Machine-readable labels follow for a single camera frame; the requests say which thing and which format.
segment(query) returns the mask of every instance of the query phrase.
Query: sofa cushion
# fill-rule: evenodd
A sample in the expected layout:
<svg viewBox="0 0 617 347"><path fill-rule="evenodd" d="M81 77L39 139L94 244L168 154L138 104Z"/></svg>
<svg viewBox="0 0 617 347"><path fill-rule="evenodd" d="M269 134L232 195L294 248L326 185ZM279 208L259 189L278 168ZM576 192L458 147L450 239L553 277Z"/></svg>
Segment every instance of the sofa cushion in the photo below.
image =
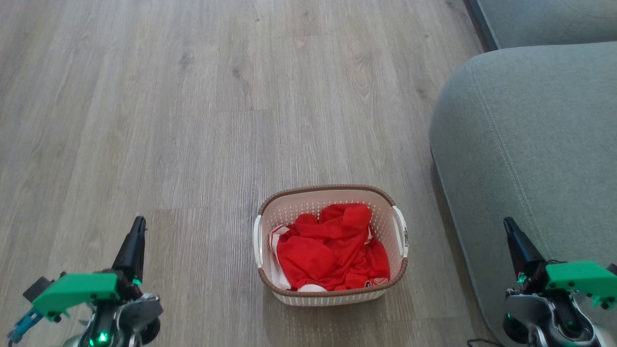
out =
<svg viewBox="0 0 617 347"><path fill-rule="evenodd" d="M498 48L617 40L617 0L477 0Z"/></svg>
<svg viewBox="0 0 617 347"><path fill-rule="evenodd" d="M617 42L494 51L438 99L431 149L482 314L504 343L502 220L547 259L617 263ZM614 312L592 319L617 337Z"/></svg>

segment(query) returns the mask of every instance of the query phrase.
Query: beige basket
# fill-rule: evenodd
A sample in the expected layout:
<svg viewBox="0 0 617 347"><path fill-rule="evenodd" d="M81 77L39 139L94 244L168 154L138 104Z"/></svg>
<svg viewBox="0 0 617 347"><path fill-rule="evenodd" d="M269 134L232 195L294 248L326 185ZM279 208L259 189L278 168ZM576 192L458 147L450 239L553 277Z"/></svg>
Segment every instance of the beige basket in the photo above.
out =
<svg viewBox="0 0 617 347"><path fill-rule="evenodd" d="M267 245L269 232L277 225L293 223L298 215L318 215L331 204L349 203L364 203L373 210L371 226L386 249L391 280L369 288L321 293L302 293L274 286L270 278L274 255ZM335 306L379 298L405 273L407 250L403 215L386 193L371 186L316 186L275 194L262 205L253 227L253 251L259 277L274 296L292 306Z"/></svg>

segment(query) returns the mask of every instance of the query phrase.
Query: red fabric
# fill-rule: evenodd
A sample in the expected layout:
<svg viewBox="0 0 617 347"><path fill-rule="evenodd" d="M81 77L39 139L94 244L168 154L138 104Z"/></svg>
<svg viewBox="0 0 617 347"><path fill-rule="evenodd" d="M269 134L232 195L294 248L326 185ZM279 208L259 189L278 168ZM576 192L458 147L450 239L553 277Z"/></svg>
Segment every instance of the red fabric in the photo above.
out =
<svg viewBox="0 0 617 347"><path fill-rule="evenodd" d="M364 204L330 205L298 216L281 235L276 253L292 289L306 284L347 290L390 280L386 250L368 239L372 212Z"/></svg>

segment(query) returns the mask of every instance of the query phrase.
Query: basket handle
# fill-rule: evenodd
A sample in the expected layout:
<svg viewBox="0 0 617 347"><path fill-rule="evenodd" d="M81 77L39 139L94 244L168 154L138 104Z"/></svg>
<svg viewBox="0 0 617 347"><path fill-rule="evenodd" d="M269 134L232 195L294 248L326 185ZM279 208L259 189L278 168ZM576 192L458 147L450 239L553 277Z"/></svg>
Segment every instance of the basket handle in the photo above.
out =
<svg viewBox="0 0 617 347"><path fill-rule="evenodd" d="M258 215L255 218L255 224L253 224L253 253L255 255L255 263L259 269L263 266L262 233L260 232L261 219L262 215Z"/></svg>
<svg viewBox="0 0 617 347"><path fill-rule="evenodd" d="M403 256L403 258L406 258L407 253L409 252L407 223L405 223L403 213L401 213L396 205L392 206L392 210L394 210L394 225L396 227L396 240L399 242L400 255Z"/></svg>

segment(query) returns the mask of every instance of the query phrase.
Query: green bracket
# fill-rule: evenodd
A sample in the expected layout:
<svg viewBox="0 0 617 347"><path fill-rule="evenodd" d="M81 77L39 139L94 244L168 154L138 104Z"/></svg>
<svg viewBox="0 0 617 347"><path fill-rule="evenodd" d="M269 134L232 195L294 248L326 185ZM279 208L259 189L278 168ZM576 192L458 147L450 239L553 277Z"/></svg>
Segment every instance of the green bracket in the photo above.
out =
<svg viewBox="0 0 617 347"><path fill-rule="evenodd" d="M546 266L547 290L578 290L593 297L593 305L613 307L617 297L617 275L592 261L564 262Z"/></svg>
<svg viewBox="0 0 617 347"><path fill-rule="evenodd" d="M42 292L32 305L45 317L54 321L67 309L95 300L118 299L116 274L66 274Z"/></svg>

